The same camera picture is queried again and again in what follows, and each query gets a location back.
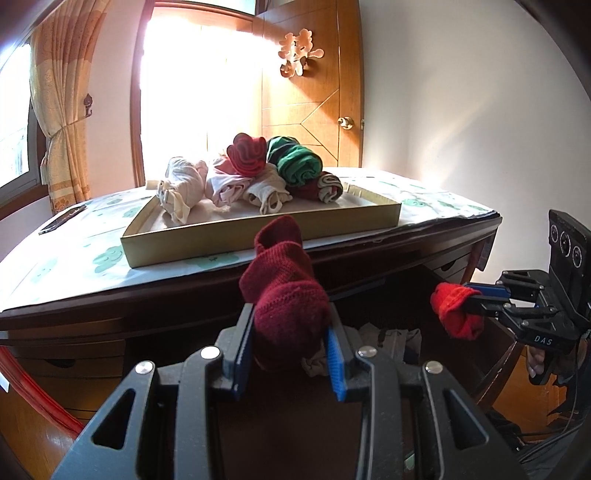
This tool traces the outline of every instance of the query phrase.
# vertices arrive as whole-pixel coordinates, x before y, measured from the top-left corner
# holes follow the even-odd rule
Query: beige curtain
[[[54,212],[90,198],[83,102],[110,1],[66,0],[31,36],[31,99],[49,139],[41,178]]]

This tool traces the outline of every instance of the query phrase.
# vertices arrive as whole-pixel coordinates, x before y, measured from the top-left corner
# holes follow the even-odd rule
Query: white wall
[[[591,102],[513,0],[361,0],[363,165],[503,216],[488,267],[548,265],[548,210],[591,227]]]
[[[90,194],[135,187],[129,131],[129,94],[135,39],[144,0],[112,0],[92,59],[87,120]]]
[[[0,220],[0,261],[52,216],[49,197],[43,197]]]

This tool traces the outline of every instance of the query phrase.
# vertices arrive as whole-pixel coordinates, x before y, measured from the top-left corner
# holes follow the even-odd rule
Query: door
[[[277,45],[277,62],[263,65],[262,134],[296,137],[325,166],[360,167],[363,61],[358,0],[293,0],[259,15],[262,36]],[[303,75],[281,75],[279,41],[312,32],[322,58],[308,59]]]

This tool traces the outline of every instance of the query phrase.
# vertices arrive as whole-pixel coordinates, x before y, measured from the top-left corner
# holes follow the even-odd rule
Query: door decoration
[[[288,33],[285,40],[280,40],[279,45],[281,50],[278,52],[279,57],[285,60],[281,65],[281,76],[291,78],[294,75],[302,76],[304,74],[304,67],[307,59],[321,59],[324,56],[324,50],[317,48],[312,50],[312,32],[305,28],[300,30],[298,36],[293,33]]]

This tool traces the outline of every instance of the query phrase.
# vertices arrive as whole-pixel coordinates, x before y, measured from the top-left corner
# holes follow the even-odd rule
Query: door knob
[[[351,130],[353,128],[353,125],[355,124],[355,122],[353,122],[353,119],[349,116],[340,117],[337,120],[337,123],[340,127],[342,127],[345,130]]]

